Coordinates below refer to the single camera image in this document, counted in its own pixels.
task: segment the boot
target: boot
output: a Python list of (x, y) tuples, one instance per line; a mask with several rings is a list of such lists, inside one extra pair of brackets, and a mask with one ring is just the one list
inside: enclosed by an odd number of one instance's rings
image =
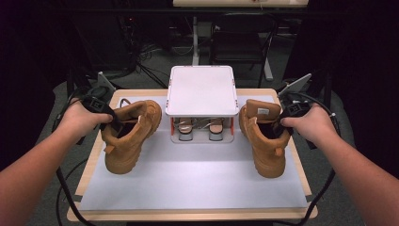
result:
[(162, 110), (158, 103), (147, 100), (117, 108), (115, 114), (124, 126), (115, 131), (107, 124), (102, 131), (105, 165), (112, 173), (124, 174), (136, 165), (144, 140), (158, 128)]
[(247, 100), (241, 107), (239, 124), (241, 132), (252, 146), (256, 170), (263, 177), (280, 177), (285, 170), (285, 147), (290, 139), (286, 129), (276, 137), (273, 128), (277, 125), (280, 105)]

